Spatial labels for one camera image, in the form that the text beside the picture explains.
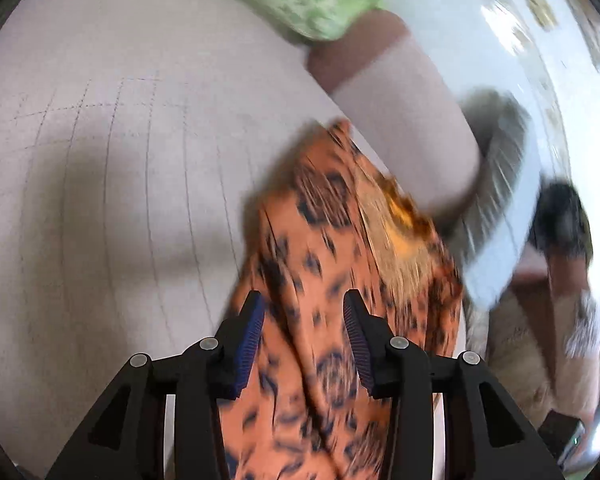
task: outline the orange patterned cloth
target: orange patterned cloth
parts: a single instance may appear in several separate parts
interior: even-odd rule
[[[344,293],[357,288],[396,335],[449,356],[462,296],[456,269],[430,221],[352,143],[347,121],[318,134],[292,186],[259,213],[260,245],[232,305],[255,289],[269,307],[248,386],[219,407],[230,477],[375,480],[390,401],[360,384]]]

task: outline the light blue fabric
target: light blue fabric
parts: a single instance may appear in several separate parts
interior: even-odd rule
[[[466,296],[481,310],[493,308],[511,280],[540,189],[540,159],[529,114],[512,96],[499,101],[476,195],[446,240]]]

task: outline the orange garment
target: orange garment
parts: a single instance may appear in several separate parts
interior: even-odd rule
[[[357,288],[395,334],[449,356],[462,294],[453,263],[430,221],[351,142],[347,121],[318,134],[292,186],[259,213],[260,245],[232,305],[255,289],[269,307],[248,386],[219,407],[230,476],[375,480],[390,401],[360,385],[344,293]]]

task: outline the silver metal object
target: silver metal object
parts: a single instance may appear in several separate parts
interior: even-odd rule
[[[477,365],[480,362],[480,356],[475,352],[465,352],[462,354],[462,360],[468,365]]]
[[[213,350],[218,346],[218,339],[215,337],[205,337],[200,341],[200,348],[203,350]]]
[[[129,364],[132,365],[133,368],[140,368],[144,366],[146,362],[147,358],[144,354],[132,355],[131,359],[129,359]]]
[[[399,348],[400,350],[407,348],[407,346],[409,346],[409,341],[400,336],[392,337],[391,341],[389,341],[389,343],[391,343],[392,347]]]

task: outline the orange fabric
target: orange fabric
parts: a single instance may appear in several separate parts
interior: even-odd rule
[[[366,235],[359,170],[382,182],[341,121],[304,152],[293,185],[260,207],[260,245],[232,303],[239,308],[255,289],[269,308],[248,386],[219,407],[231,478],[378,477],[390,402],[371,399],[360,385],[342,313],[350,288],[397,335],[447,356],[455,346],[462,289],[451,260],[427,223],[417,234],[431,272],[395,304]],[[415,212],[402,220],[423,227]]]

